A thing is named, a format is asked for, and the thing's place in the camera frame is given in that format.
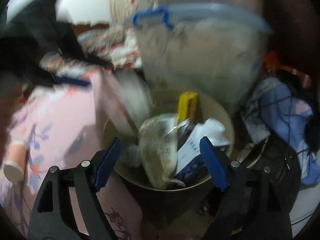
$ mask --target patterned fabric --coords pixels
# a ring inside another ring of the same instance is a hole
[[[25,236],[30,211],[48,169],[53,165],[73,168],[82,160],[90,160],[102,149],[102,131],[109,118],[120,130],[129,127],[113,99],[119,84],[110,71],[93,68],[84,74],[77,72],[73,76],[90,79],[92,88],[59,86],[42,91],[31,96],[13,116],[11,139],[24,140],[29,155],[24,182],[12,184],[1,170],[0,204]],[[118,175],[113,173],[97,196],[119,239],[139,240],[141,209]],[[87,233],[74,190],[70,190],[70,197],[78,228]]]
[[[91,30],[81,34],[78,42],[84,51],[94,53],[103,59],[111,58],[115,67],[141,67],[140,52],[132,29],[115,26],[108,30]],[[57,72],[64,67],[72,68],[78,63],[76,60],[64,62],[57,52],[50,52],[43,57],[40,66],[49,72]]]
[[[122,43],[125,40],[125,31],[122,26],[116,26],[108,30],[91,30],[78,36],[78,42],[87,52],[99,52],[113,44]]]

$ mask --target yellow object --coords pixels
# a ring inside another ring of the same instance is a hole
[[[187,91],[182,93],[178,99],[178,123],[189,118],[191,121],[195,119],[196,107],[198,103],[198,94]]]

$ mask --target cloth pile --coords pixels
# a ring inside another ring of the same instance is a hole
[[[274,77],[256,86],[241,111],[242,120],[254,144],[274,132],[296,152],[301,167],[301,182],[307,186],[320,182],[317,151],[312,151],[305,139],[306,125],[315,114],[314,111],[306,101],[293,96],[289,87]]]

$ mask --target floral pink fabric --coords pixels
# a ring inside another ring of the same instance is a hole
[[[121,107],[114,103],[119,84],[111,73],[92,69],[84,78],[90,78],[91,88],[56,87],[41,96],[31,96],[14,115],[11,140],[24,140],[29,156],[24,182],[14,185],[1,171],[0,204],[25,236],[30,211],[48,169],[53,165],[73,168],[90,160],[102,149],[102,131],[109,118],[116,119],[119,129],[128,128]],[[70,195],[78,228],[87,233],[75,191],[70,190]],[[118,238],[140,240],[141,209],[117,174],[111,175],[97,196]]]

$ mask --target orange object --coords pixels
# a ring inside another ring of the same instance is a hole
[[[263,63],[263,68],[266,73],[275,73],[277,70],[283,69],[289,73],[298,76],[300,79],[301,87],[310,88],[312,86],[310,76],[292,67],[282,65],[277,54],[274,51],[271,51],[267,55],[265,55]]]
[[[4,161],[4,175],[12,183],[24,181],[26,168],[27,148],[23,140],[15,140],[8,147]]]

